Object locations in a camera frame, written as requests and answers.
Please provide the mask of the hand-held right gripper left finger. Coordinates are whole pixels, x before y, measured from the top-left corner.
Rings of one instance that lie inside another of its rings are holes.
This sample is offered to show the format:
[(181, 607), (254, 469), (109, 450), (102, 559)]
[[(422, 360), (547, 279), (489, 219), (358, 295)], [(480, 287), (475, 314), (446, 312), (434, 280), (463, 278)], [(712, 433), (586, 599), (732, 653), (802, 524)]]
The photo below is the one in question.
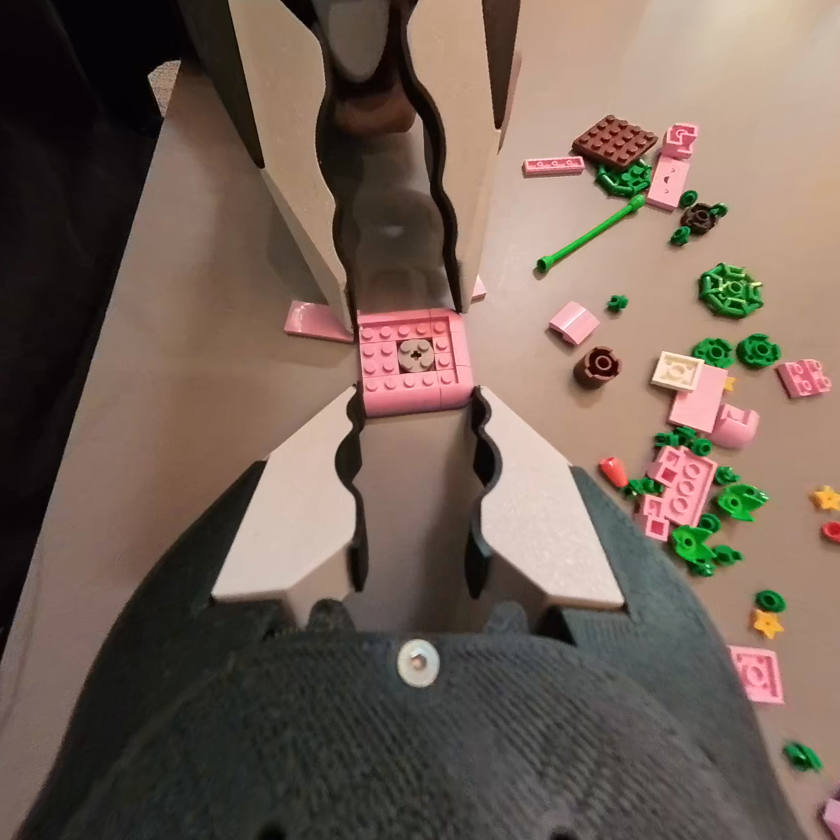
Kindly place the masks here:
[(362, 468), (364, 408), (352, 385), (275, 448), (212, 589), (216, 602), (278, 602), (304, 624), (368, 578)]

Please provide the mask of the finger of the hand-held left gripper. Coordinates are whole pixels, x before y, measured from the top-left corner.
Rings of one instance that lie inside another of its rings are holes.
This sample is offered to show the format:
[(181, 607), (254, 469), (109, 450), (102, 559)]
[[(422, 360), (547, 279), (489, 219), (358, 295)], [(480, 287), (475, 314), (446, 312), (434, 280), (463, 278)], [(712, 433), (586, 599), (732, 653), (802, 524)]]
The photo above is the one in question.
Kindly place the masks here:
[(400, 40), (400, 78), (423, 123), (429, 190), (444, 230), (444, 269), (464, 313), (479, 274), (500, 139), (482, 3), (410, 3), (400, 13)]
[(317, 151), (326, 95), (320, 43), (283, 2), (228, 5), (263, 155), (263, 178), (326, 302), (352, 330), (347, 271), (333, 234), (337, 207)]

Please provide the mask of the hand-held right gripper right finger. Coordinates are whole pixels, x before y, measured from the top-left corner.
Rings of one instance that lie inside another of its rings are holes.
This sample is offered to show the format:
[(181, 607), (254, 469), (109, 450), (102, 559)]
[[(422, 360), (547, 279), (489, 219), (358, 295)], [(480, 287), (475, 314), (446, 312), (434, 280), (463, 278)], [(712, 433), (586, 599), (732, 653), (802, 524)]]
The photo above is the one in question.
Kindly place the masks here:
[(552, 607), (622, 610), (570, 461), (483, 385), (470, 398), (469, 428), (479, 482), (467, 531), (470, 599), (516, 602), (531, 623)]

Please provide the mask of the pink square brick base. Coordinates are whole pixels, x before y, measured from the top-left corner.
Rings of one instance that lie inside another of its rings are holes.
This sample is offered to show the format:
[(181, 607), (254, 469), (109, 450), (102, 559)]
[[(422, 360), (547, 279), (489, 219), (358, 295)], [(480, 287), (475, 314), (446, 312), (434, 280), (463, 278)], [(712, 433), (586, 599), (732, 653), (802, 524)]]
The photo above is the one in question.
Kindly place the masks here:
[(360, 314), (358, 327), (368, 418), (467, 406), (475, 383), (461, 315), (446, 308)]

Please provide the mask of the person's left hand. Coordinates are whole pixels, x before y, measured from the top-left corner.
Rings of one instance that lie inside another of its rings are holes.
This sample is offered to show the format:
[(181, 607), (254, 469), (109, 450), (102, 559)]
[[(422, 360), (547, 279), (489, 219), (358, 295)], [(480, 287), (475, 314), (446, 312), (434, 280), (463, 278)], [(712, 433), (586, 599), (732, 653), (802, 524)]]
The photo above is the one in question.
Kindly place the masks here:
[(333, 118), (338, 130), (353, 137), (370, 138), (407, 132), (416, 116), (403, 84), (395, 80), (383, 91), (352, 92), (336, 97)]

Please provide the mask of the brown round brick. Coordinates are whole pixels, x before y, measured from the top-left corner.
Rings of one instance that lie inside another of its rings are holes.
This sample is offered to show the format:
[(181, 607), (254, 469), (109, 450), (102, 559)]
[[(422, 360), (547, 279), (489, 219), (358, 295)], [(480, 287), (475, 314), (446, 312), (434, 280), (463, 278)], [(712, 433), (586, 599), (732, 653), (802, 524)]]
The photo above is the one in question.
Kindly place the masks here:
[(622, 364), (612, 348), (595, 346), (577, 361), (572, 375), (580, 387), (595, 391), (614, 381), (622, 371)]

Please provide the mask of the green octagonal web piece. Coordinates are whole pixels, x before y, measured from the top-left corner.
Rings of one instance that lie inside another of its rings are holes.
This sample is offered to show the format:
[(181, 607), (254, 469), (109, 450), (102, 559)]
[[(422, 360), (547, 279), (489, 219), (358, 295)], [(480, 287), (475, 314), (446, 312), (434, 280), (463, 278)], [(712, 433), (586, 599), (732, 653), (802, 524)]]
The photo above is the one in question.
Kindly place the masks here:
[(745, 319), (763, 308), (763, 284), (745, 268), (719, 263), (698, 279), (698, 298), (715, 316)]
[(649, 189), (652, 174), (652, 166), (645, 161), (636, 161), (623, 169), (600, 164), (595, 182), (610, 196), (632, 198)]

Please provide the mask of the green flexible bar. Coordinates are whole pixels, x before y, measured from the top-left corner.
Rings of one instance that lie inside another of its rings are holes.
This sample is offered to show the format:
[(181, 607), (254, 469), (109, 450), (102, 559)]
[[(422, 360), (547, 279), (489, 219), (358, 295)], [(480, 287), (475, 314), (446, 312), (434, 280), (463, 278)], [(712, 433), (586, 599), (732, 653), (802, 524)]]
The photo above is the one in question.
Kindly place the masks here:
[(645, 195), (635, 195), (622, 209), (609, 216), (606, 220), (593, 227), (590, 231), (576, 238), (568, 245), (561, 247), (559, 250), (552, 253), (551, 255), (546, 255), (539, 258), (534, 266), (535, 271), (538, 272), (540, 275), (546, 274), (555, 265), (557, 265), (567, 257), (571, 256), (574, 252), (581, 249), (583, 246), (592, 242), (593, 239), (599, 237), (607, 230), (621, 223), (626, 217), (634, 215), (641, 207), (645, 205), (645, 203)]

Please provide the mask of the cluster of green leaf pieces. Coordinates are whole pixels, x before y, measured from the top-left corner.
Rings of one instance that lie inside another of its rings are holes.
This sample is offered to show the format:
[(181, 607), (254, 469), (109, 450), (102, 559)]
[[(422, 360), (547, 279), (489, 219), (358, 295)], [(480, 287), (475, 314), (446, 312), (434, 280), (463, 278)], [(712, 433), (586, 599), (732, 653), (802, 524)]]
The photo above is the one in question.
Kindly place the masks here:
[[(664, 446), (682, 446), (695, 455), (714, 461), (711, 458), (712, 442), (690, 427), (678, 426), (657, 434), (654, 445), (654, 459)], [(634, 503), (637, 520), (642, 496), (648, 494), (661, 497), (663, 490), (662, 485), (646, 477), (644, 473), (641, 477), (629, 479), (628, 486), (623, 488), (622, 492)], [(666, 543), (677, 559), (682, 560), (690, 574), (696, 577), (711, 577), (719, 568), (733, 566), (743, 557), (739, 550), (725, 543), (710, 544), (710, 540), (719, 534), (723, 519), (752, 522), (754, 512), (761, 509), (768, 500), (769, 496), (763, 490), (743, 483), (740, 476), (729, 466), (717, 463), (717, 472), (710, 488), (707, 505), (698, 525), (690, 527), (671, 523), (668, 540), (662, 543)]]

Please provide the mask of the white square plate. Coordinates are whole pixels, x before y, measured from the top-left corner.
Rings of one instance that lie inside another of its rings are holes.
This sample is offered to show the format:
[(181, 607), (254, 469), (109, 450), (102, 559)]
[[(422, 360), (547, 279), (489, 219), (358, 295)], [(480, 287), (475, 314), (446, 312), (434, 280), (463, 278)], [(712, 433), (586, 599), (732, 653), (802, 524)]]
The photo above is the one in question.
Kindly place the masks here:
[(706, 367), (704, 360), (661, 351), (650, 384), (675, 392), (694, 392)]

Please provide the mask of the pink curved slope tile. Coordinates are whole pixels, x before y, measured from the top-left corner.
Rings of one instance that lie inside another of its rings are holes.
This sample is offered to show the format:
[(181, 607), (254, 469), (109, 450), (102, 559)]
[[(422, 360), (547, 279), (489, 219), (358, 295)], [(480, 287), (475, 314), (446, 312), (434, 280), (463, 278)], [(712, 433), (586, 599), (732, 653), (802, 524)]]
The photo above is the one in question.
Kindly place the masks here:
[(579, 346), (599, 327), (600, 320), (590, 310), (575, 301), (569, 301), (549, 320), (549, 329), (563, 341)]

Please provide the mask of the pink curved brick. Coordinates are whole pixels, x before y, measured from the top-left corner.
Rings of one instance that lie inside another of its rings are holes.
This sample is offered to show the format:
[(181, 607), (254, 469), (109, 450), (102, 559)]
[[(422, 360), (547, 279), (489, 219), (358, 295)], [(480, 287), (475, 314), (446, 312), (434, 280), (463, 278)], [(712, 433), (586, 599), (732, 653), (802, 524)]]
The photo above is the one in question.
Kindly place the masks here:
[(759, 425), (760, 414), (753, 409), (722, 403), (708, 439), (720, 448), (742, 449), (755, 439)]

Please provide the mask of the pink corner panel brick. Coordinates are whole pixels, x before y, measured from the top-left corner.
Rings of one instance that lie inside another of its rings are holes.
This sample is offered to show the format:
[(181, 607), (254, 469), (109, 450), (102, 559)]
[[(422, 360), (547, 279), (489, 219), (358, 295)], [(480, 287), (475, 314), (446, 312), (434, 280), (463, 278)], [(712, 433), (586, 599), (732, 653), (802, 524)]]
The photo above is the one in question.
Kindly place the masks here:
[(691, 122), (677, 122), (665, 132), (660, 154), (677, 161), (689, 160), (699, 137), (699, 126)]

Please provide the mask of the green round studded plate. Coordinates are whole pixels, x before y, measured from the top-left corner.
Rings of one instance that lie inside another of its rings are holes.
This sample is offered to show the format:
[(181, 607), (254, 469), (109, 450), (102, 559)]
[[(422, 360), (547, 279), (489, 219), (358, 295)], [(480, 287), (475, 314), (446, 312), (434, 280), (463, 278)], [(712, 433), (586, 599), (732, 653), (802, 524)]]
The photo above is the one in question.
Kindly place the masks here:
[(768, 368), (781, 361), (781, 347), (769, 335), (754, 332), (736, 347), (738, 360), (751, 370)]
[(690, 356), (705, 364), (726, 370), (735, 362), (732, 344), (723, 338), (706, 338), (691, 349)]

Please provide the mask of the pink stepped studded plate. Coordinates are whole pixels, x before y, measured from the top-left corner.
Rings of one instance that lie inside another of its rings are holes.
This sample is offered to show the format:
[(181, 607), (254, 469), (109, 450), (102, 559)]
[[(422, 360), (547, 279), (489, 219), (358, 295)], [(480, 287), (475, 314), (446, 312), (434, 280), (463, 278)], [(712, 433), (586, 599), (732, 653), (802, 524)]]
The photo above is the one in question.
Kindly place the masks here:
[(819, 360), (784, 361), (774, 369), (790, 399), (823, 395), (833, 388), (832, 381)]

